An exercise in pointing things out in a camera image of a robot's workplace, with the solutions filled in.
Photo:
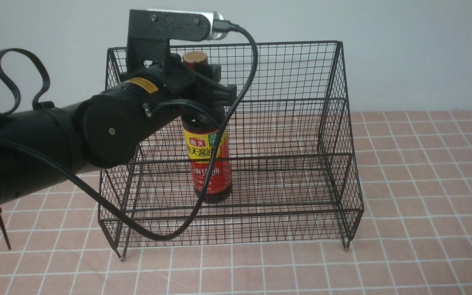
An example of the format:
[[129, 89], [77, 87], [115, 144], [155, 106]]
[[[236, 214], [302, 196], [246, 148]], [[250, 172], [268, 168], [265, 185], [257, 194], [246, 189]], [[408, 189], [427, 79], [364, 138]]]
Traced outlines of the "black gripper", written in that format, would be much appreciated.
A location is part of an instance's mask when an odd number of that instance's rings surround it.
[[[232, 105], [237, 86], [221, 84], [221, 65], [196, 63], [195, 72], [170, 52], [128, 52], [120, 100], [144, 103], [148, 119], [164, 108], [179, 107], [204, 125], [219, 129], [219, 113], [212, 107]], [[183, 99], [194, 91], [195, 101]]]

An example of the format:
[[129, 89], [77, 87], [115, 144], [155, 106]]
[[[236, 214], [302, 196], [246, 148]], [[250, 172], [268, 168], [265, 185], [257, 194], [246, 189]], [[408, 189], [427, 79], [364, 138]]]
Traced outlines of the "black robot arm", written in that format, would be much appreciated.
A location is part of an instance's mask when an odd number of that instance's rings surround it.
[[237, 86], [220, 84], [219, 65], [193, 70], [177, 54], [167, 65], [141, 65], [90, 99], [58, 108], [37, 102], [28, 111], [0, 113], [0, 205], [64, 182], [41, 154], [73, 174], [128, 163], [140, 142], [182, 114], [217, 128], [221, 107], [237, 97]]

